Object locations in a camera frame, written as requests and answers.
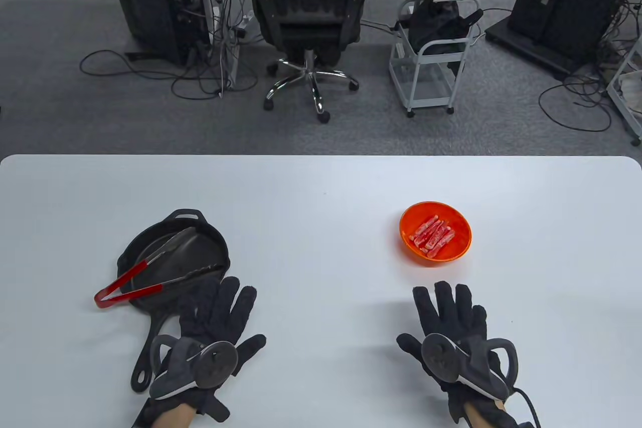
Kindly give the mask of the person's left hand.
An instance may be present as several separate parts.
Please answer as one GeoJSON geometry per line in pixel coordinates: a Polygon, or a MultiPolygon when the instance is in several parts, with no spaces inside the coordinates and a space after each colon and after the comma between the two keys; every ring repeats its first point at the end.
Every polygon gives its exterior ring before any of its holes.
{"type": "Polygon", "coordinates": [[[254,287],[228,276],[203,281],[180,298],[181,336],[154,339],[154,381],[134,426],[190,426],[196,415],[229,419],[216,391],[266,345],[263,334],[241,341],[256,297],[254,287]]]}

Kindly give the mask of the person's right hand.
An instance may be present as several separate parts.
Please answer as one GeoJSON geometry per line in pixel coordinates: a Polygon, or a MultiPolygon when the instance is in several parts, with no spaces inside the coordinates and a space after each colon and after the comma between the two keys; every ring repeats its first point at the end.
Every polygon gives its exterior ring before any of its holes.
{"type": "MultiPolygon", "coordinates": [[[[458,342],[472,335],[483,339],[488,336],[487,313],[483,306],[472,304],[468,286],[456,285],[452,290],[446,281],[435,284],[435,300],[432,302],[425,287],[412,290],[419,322],[425,336],[433,333],[445,335],[458,342]]],[[[400,334],[397,345],[420,362],[422,369],[447,394],[448,410],[455,423],[465,420],[469,427],[518,427],[518,423],[507,414],[502,402],[495,402],[459,382],[446,383],[427,368],[421,354],[422,342],[410,334],[400,334]]]]}

